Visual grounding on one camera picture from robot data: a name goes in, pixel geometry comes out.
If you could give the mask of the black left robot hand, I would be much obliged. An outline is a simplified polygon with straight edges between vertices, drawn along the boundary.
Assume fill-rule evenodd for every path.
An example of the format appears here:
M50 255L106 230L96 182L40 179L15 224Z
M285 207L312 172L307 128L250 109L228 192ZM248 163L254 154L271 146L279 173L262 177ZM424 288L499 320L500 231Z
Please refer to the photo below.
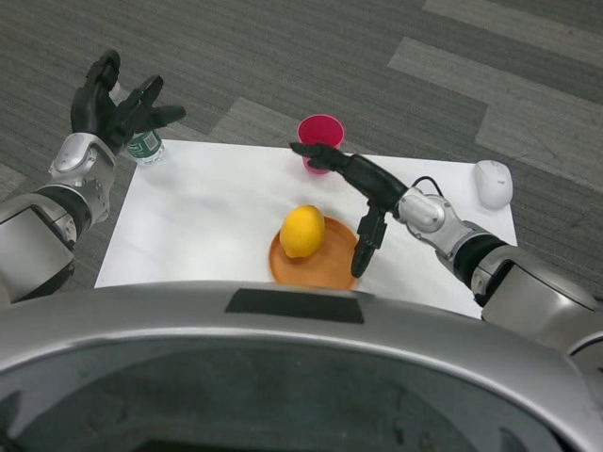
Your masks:
M135 134L166 127L186 116L180 105L155 105L164 85L159 75L147 78L125 100L114 103L109 92L119 81L120 67L118 52L106 50L90 66L85 84L76 90L71 105L72 131L100 138L114 154L119 154Z

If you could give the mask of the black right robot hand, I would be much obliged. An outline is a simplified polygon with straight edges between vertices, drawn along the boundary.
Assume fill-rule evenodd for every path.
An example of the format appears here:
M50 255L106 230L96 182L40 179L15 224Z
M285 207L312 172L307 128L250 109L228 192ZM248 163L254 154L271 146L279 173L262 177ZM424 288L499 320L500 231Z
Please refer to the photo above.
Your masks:
M359 238L350 268L351 275L360 278L367 270L374 251L383 243L385 215L397 216L395 210L408 187L360 154L345 155L324 143L292 142L289 146L294 153L307 157L312 168L337 172L367 198L368 211L357 228Z

